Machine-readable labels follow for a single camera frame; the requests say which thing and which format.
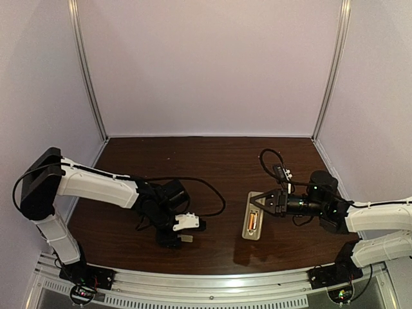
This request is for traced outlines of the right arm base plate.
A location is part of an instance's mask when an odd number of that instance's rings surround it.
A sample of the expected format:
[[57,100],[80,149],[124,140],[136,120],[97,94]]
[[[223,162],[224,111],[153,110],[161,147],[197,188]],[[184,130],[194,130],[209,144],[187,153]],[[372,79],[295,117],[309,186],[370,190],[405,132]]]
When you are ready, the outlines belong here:
[[351,283],[354,279],[359,279],[363,276],[360,268],[352,267],[345,263],[334,263],[326,266],[317,265],[306,273],[313,290]]

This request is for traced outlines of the white remote control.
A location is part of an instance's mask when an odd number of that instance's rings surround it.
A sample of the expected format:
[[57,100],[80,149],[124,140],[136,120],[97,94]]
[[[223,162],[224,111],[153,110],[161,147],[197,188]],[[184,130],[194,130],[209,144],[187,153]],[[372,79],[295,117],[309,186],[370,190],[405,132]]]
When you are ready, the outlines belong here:
[[241,236],[243,239],[258,241],[261,237],[264,212],[250,202],[251,198],[261,194],[260,192],[250,191],[247,197],[243,228]]

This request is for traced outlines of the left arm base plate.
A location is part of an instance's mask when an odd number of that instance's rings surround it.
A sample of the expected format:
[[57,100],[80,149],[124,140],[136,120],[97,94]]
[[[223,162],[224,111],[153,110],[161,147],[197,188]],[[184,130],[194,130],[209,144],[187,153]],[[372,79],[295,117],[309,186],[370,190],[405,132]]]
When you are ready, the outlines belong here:
[[61,267],[59,277],[74,285],[111,290],[115,271],[91,265],[70,264]]

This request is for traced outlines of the orange AA battery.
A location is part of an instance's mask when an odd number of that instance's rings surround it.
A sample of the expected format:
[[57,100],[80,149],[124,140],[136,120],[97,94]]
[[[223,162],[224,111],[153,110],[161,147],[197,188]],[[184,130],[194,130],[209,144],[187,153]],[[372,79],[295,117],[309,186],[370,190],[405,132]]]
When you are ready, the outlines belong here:
[[249,232],[249,233],[253,233],[253,232],[254,232],[254,230],[252,230],[252,221],[253,221],[254,213],[256,213],[256,212],[251,212],[251,213],[249,214],[249,217],[248,217],[248,232]]
[[258,224],[258,218],[259,218],[259,214],[254,213],[253,221],[252,221],[252,230],[256,230],[257,224]]

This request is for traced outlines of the grey battery cover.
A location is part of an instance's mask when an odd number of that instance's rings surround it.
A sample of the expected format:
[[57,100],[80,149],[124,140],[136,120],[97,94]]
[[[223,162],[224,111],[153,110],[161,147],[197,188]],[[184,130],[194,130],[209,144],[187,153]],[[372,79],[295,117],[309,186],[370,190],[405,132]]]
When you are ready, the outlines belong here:
[[185,243],[192,243],[193,242],[193,236],[192,235],[185,235],[185,234],[180,234],[178,236],[182,242]]

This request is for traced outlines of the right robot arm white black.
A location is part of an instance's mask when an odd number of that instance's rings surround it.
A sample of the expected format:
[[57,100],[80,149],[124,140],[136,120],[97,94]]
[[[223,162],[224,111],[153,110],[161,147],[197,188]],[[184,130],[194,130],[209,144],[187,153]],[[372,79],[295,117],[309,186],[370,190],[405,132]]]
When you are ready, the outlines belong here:
[[258,193],[248,202],[275,217],[287,215],[318,218],[334,234],[389,230],[385,236],[361,239],[349,246],[344,260],[357,268],[411,255],[411,198],[381,202],[353,202],[337,194],[338,180],[326,171],[314,171],[303,184],[306,193],[293,194],[297,182],[280,166],[272,175],[280,188]]

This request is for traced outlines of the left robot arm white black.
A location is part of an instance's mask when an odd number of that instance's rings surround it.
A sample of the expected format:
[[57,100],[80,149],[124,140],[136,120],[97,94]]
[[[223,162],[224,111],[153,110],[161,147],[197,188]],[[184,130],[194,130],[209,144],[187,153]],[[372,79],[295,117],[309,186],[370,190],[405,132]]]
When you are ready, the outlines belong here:
[[160,185],[100,171],[63,157],[56,147],[47,149],[16,180],[14,188],[21,189],[21,197],[12,199],[16,209],[37,226],[64,266],[81,263],[84,254],[54,207],[57,196],[76,196],[136,211],[155,227],[156,241],[165,247],[179,246],[179,232],[200,225],[197,215],[176,212],[190,200],[179,180]]

